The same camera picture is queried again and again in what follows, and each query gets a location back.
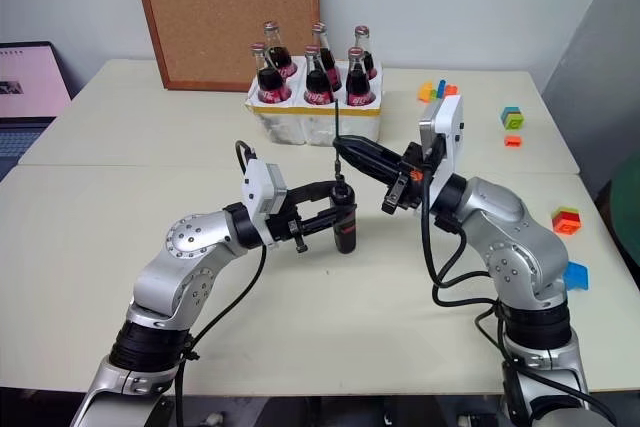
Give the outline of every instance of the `white table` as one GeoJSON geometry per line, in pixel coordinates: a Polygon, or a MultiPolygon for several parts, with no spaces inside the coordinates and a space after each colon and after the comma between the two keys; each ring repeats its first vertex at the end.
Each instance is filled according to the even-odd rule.
{"type": "MultiPolygon", "coordinates": [[[[558,128],[526,72],[385,69],[380,141],[404,152],[418,141],[420,85],[440,78],[464,98],[460,169],[577,173],[558,128]],[[521,148],[504,146],[500,114],[519,106],[521,148]]],[[[141,165],[232,168],[242,138],[274,161],[331,166],[326,147],[275,145],[243,106],[245,95],[166,91],[154,61],[109,61],[22,158],[23,165],[141,165]]]]}
{"type": "MultiPolygon", "coordinates": [[[[282,165],[290,187],[320,180],[313,166],[291,164],[282,165]]],[[[640,296],[582,183],[565,174],[484,176],[518,192],[544,225],[558,205],[580,209],[584,227],[563,240],[590,269],[591,289],[569,294],[589,386],[640,388],[640,296]]],[[[14,169],[0,184],[0,385],[85,390],[166,229],[237,201],[240,179],[235,166],[14,169]]],[[[270,253],[255,290],[200,344],[186,393],[501,392],[500,357],[472,323],[482,307],[435,306],[418,219],[383,214],[384,186],[350,169],[347,179],[358,195],[356,252],[340,255],[324,232],[309,237],[304,255],[292,242],[270,253]]],[[[456,239],[433,238],[441,265],[456,239]]],[[[258,255],[222,271],[194,332],[245,286],[258,255]]],[[[468,249],[459,270],[481,266],[468,249]]],[[[472,294],[495,295],[481,279],[455,296],[472,294]]]]}

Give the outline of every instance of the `green block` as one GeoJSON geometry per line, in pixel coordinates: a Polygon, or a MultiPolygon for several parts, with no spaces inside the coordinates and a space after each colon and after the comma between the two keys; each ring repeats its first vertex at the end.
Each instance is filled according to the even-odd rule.
{"type": "Polygon", "coordinates": [[[507,130],[520,130],[522,123],[524,122],[524,116],[518,113],[507,114],[504,119],[504,128],[507,130]]]}

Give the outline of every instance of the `gray wall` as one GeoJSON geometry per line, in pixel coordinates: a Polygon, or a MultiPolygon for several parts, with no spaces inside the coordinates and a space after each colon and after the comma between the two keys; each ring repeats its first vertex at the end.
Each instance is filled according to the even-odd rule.
{"type": "Polygon", "coordinates": [[[543,98],[596,195],[640,150],[640,0],[594,0],[543,98]]]}
{"type": "MultiPolygon", "coordinates": [[[[351,44],[353,26],[367,23],[373,49],[387,65],[523,69],[542,88],[590,3],[321,0],[321,13],[339,54],[351,44]]],[[[76,88],[109,58],[153,57],[140,0],[0,0],[0,5],[3,38],[51,40],[76,88]]]]}

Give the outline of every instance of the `laptop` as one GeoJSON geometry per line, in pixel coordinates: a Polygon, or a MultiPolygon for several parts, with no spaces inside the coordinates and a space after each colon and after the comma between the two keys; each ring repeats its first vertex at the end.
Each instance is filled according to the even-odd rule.
{"type": "Polygon", "coordinates": [[[0,43],[0,180],[70,102],[50,42],[0,43]]]}

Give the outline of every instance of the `laptop screen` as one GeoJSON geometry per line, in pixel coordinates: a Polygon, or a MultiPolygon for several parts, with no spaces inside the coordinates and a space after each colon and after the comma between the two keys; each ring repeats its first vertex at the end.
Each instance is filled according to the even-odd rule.
{"type": "Polygon", "coordinates": [[[70,102],[51,44],[0,44],[0,120],[57,117],[70,102]]]}

